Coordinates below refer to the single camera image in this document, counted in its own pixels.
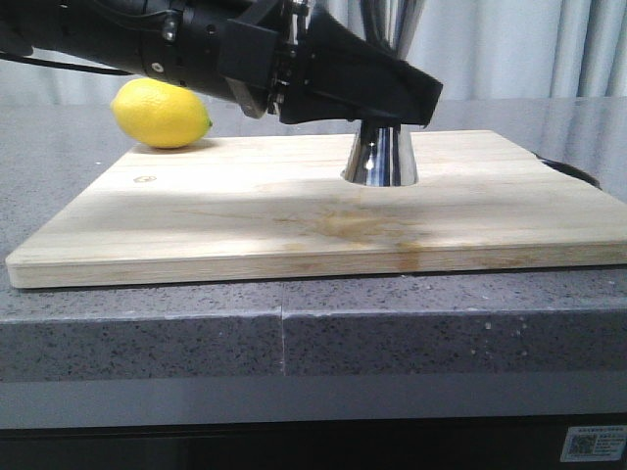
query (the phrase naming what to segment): cutting board edge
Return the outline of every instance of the cutting board edge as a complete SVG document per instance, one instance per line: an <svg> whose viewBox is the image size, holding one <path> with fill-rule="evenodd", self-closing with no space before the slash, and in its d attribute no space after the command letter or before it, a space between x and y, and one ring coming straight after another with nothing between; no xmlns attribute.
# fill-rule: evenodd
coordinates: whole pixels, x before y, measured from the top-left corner
<svg viewBox="0 0 627 470"><path fill-rule="evenodd" d="M398 275L411 273L445 273L457 271L481 271L528 268L570 268L627 265L627 242L596 245L594 259L586 257L581 246L562 245L555 247L529 246L526 249L512 248L459 248L456 250L432 250L414 252L389 252L384 254L343 255L341 267L326 262L337 255L303 256L299 254L255 257L258 265L251 267L251 258L229 257L223 259L178 259L114 261L106 263L72 264L47 263L20 266L7 263L11 285L18 289L45 289L59 287L150 285L189 282L219 282L235 280L264 280L285 278L308 278L329 276L359 275ZM568 257L568 263L556 259ZM267 261L272 261L268 269ZM213 266L209 271L207 265ZM363 266L369 264L367 272ZM50 276L42 275L42 270L54 270ZM31 273L36 271L33 282Z"/></svg>

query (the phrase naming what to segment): wood grain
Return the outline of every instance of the wood grain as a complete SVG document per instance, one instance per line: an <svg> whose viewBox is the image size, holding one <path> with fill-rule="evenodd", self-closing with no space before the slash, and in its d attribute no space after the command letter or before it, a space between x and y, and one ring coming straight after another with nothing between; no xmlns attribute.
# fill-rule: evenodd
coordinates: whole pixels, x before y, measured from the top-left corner
<svg viewBox="0 0 627 470"><path fill-rule="evenodd" d="M340 177L350 135L136 146L8 258L16 287L627 262L627 205L491 131L412 135L420 182Z"/></svg>

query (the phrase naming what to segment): chrome funnel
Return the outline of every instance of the chrome funnel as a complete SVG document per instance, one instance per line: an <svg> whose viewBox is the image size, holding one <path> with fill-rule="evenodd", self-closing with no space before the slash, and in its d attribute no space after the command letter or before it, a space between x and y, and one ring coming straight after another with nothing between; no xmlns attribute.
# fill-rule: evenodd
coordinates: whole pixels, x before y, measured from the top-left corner
<svg viewBox="0 0 627 470"><path fill-rule="evenodd" d="M357 0L359 18L348 27L396 59L411 46L425 0ZM410 133L403 125L363 121L344 179L365 186L409 186L418 181Z"/></svg>

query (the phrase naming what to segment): countertop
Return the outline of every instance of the countertop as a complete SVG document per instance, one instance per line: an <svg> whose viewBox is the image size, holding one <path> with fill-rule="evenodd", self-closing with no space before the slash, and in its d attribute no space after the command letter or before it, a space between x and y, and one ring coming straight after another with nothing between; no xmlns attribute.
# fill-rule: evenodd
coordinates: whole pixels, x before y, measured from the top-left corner
<svg viewBox="0 0 627 470"><path fill-rule="evenodd" d="M207 102L208 137L357 128L286 126ZM0 112L5 258L133 142L106 106ZM442 102L426 130L462 129L574 165L627 202L627 98ZM30 291L12 288L3 268L0 428L625 412L626 274L617 265Z"/></svg>

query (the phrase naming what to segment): black cable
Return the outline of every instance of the black cable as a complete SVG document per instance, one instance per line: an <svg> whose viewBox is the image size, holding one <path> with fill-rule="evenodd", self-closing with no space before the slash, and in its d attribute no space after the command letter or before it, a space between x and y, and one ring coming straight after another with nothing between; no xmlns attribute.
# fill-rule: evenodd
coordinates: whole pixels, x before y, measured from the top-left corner
<svg viewBox="0 0 627 470"><path fill-rule="evenodd" d="M145 15L130 15L104 5L98 0L87 2L87 6L102 18L118 26L138 31L161 31L165 20L178 18L179 16L179 12L176 10L162 10L161 12Z"/></svg>
<svg viewBox="0 0 627 470"><path fill-rule="evenodd" d="M0 52L0 60L29 64L32 66L47 67L50 69L61 69L64 71L86 71L88 73L99 73L101 75L132 75L132 73L118 69L104 69L101 67L81 66L79 64L68 64L66 62L44 61L43 59L32 59L30 57L16 56L6 52Z"/></svg>

